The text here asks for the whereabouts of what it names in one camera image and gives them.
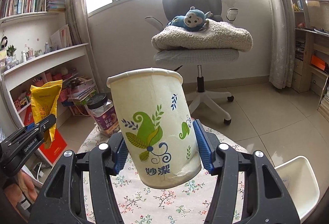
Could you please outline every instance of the purple jar label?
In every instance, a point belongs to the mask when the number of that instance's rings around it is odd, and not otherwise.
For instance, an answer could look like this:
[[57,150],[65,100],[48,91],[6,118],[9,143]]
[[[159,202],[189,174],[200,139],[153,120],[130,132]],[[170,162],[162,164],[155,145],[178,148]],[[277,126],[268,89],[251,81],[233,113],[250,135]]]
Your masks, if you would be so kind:
[[112,134],[113,131],[119,126],[118,117],[116,116],[116,110],[114,109],[114,106],[101,116],[94,118],[97,124],[108,135]]

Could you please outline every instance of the plastic jar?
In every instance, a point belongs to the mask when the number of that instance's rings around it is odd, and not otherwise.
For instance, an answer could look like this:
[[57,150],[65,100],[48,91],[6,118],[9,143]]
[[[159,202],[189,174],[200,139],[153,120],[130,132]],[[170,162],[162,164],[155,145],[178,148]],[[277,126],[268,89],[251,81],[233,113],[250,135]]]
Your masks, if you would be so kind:
[[92,96],[87,101],[87,107],[96,120],[101,133],[111,137],[113,133],[120,130],[113,102],[107,98],[105,93]]

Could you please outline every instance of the curtain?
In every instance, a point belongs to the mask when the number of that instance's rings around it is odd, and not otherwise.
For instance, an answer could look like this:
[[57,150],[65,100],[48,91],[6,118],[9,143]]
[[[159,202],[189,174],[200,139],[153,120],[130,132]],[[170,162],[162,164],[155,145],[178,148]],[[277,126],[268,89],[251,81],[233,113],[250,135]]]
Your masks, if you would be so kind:
[[290,87],[295,61],[295,19],[291,0],[270,0],[272,10],[269,81],[278,89]]
[[88,14],[86,0],[65,0],[66,2],[66,22],[70,27],[73,45],[88,43],[86,46],[89,63],[93,72],[96,86],[99,92],[104,92],[98,69],[90,42],[88,32]]

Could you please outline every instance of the chair seat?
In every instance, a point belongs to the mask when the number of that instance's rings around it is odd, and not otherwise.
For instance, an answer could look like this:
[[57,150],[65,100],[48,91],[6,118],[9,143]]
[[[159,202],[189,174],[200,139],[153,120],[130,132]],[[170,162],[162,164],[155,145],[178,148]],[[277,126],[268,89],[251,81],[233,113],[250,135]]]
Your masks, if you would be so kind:
[[202,65],[209,62],[232,62],[239,57],[236,49],[182,49],[164,50],[154,55],[160,65]]

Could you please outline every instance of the silver screw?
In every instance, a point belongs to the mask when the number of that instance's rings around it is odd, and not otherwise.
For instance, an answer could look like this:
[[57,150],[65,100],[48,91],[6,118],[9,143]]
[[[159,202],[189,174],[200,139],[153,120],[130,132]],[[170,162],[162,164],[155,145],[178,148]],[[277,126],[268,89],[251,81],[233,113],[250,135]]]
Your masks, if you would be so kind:
[[219,145],[219,148],[225,151],[225,150],[227,150],[229,147],[228,147],[228,145],[227,145],[226,143],[221,143],[221,144]]
[[102,143],[98,146],[98,148],[101,150],[107,149],[108,147],[109,147],[109,145],[107,143]]
[[258,151],[255,152],[255,155],[257,157],[263,157],[264,156],[264,153],[258,150]]
[[65,157],[70,157],[72,155],[72,151],[67,150],[66,152],[64,152],[64,156]]

